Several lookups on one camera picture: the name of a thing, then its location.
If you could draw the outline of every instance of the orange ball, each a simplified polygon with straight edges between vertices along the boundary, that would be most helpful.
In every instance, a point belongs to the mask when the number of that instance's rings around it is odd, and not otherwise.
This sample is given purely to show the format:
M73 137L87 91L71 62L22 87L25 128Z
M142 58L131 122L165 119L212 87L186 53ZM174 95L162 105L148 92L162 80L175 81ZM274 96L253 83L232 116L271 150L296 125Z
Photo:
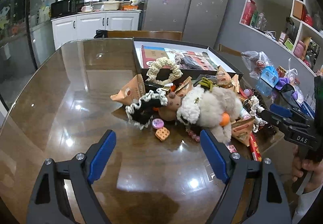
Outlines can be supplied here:
M230 123L230 116L227 113L222 114L222 121L220 122L220 126L226 126Z

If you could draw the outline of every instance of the human hand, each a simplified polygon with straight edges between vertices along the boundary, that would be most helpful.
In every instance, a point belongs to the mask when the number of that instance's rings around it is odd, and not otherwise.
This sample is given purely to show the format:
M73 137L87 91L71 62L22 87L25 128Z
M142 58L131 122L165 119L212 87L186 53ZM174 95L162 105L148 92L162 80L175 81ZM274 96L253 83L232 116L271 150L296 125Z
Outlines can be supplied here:
M304 193L314 191L323 183L323 162L314 163L309 159L301 161L297 154L298 146L295 146L293 148L294 159L292 162L292 181L296 182L299 177L303 176L302 168L307 171L313 171L311 179L304 188Z

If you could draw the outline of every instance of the cabinet door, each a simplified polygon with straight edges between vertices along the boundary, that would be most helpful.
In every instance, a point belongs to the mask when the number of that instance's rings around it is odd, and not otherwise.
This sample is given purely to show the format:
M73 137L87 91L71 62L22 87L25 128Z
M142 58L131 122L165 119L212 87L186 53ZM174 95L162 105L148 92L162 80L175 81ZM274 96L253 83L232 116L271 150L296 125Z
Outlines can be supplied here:
M77 33L78 40L93 39L96 30L105 30L105 13L80 14L77 15Z
M76 16L52 21L55 49L63 44L77 40Z
M106 30L136 31L138 30L139 13L106 13Z

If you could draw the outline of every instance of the silver screw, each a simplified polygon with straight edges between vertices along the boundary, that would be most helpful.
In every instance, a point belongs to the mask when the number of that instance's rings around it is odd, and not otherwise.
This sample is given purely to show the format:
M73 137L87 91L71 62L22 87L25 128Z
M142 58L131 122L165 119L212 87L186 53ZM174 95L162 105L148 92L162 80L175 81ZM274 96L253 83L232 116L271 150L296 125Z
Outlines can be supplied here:
M239 159L240 158L240 154L239 153L237 153L237 152L233 152L232 153L232 157L233 157L233 159Z
M83 154L83 153L78 153L78 154L76 155L76 159L77 159L77 160L82 160L84 157L85 157L85 154Z
M45 165L50 165L53 162L51 158L46 158L45 159Z
M265 162L267 165L270 165L270 164L271 164L271 159L270 159L270 158L268 158L268 157L266 157L266 158L264 159L264 162Z

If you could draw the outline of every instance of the black microwave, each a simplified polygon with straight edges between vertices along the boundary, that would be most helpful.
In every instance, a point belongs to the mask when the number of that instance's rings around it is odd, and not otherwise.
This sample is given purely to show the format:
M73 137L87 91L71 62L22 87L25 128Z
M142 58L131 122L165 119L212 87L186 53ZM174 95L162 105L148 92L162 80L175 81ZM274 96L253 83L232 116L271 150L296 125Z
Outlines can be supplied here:
M84 0L62 0L51 5L51 18L73 15L81 11Z

